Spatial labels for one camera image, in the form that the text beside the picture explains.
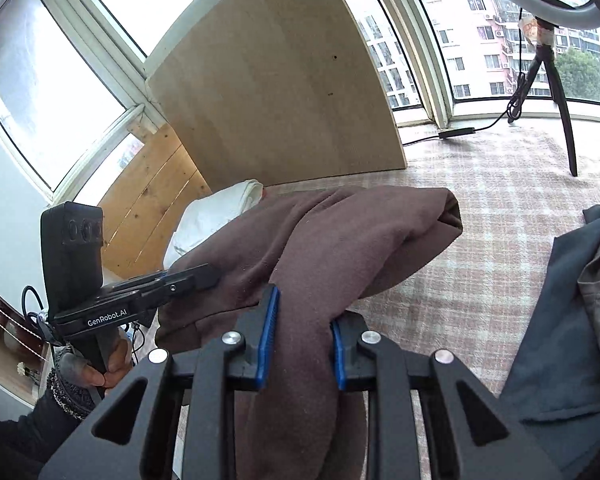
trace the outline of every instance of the brown fabric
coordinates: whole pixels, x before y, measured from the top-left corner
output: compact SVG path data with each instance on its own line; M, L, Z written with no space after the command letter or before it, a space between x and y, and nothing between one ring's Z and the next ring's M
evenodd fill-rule
M280 288L267 387L236 399L240 480L360 477L362 397L339 395L329 323L357 298L400 283L462 231L446 189L341 187L267 198L179 259L217 266L216 288L163 307L156 343L171 352L230 329L264 286Z

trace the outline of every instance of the finger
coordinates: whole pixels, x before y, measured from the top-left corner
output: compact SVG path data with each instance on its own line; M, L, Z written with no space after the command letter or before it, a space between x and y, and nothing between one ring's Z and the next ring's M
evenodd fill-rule
M82 378L89 386L104 386L105 383L104 376L89 365L84 365Z
M115 350L109 356L109 365L107 365L107 370L109 372L117 372L126 365L125 361L128 341L129 339L126 337L118 341Z
M102 386L104 377L99 371L87 365L87 361L70 352L65 353L58 363L58 373L76 386Z
M105 388L113 388L116 386L122 378L127 375L131 371L131 364L126 365L124 368L120 368L115 372L107 372L104 374L104 387Z

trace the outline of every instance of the tripod leg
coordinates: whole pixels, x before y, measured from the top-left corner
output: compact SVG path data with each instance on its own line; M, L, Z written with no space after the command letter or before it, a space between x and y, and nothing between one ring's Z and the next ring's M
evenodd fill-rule
M513 117L519 116L520 110L522 110L522 103L525 102L526 96L529 94L529 90L531 90L531 85L533 84L534 79L536 78L536 75L538 74L538 69L540 68L541 63L542 63L542 60L536 54L533 62L531 63L531 66L529 67L529 72L526 75L525 83L522 86L522 92L520 93L518 102L516 103L516 105L513 107L512 111L511 111L511 115ZM509 117L507 119L507 121L509 122L509 124L511 124L513 121L515 121L515 119L513 119L512 117Z
M562 129L564 129L564 139L567 142L567 157L569 159L569 170L573 176L578 176L578 163L576 161L576 145L573 141L573 127L571 125L571 115L567 106L567 97L564 95L564 88L560 80L560 74L554 64L554 53L551 51L550 56L544 62L546 75L549 79L554 102L560 110L560 118L562 120Z

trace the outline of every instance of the plywood panel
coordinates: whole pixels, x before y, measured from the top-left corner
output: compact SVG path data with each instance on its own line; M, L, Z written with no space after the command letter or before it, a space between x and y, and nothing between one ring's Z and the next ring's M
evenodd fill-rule
M105 244L111 241L138 197L181 145L173 129L165 124L146 140L120 173L98 204L104 213Z
M102 264L122 278L129 278L129 267L197 169L180 146L151 179L102 251Z
M343 0L221 0L148 85L213 190L405 167Z
M155 227L149 236L146 244L142 248L136 262L130 268L130 274L139 276L148 274L154 270L162 268L164 253L171 240L171 235L180 223L180 219L187 206L196 199L208 196L211 191L197 171L187 185L182 189L176 200L171 204L168 211L164 214L160 223Z

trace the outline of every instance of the black gripper frame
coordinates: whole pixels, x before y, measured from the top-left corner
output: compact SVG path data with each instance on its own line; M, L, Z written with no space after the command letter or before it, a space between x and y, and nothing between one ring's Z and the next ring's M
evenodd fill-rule
M331 324L345 392L368 390L367 480L416 480L411 390L420 396L432 480L559 480L560 471L506 407L451 352L402 350L346 311Z
M171 480L190 390L182 480L234 480L234 391L258 391L272 353L279 291L269 285L232 332L202 348L140 361L59 447L40 480Z

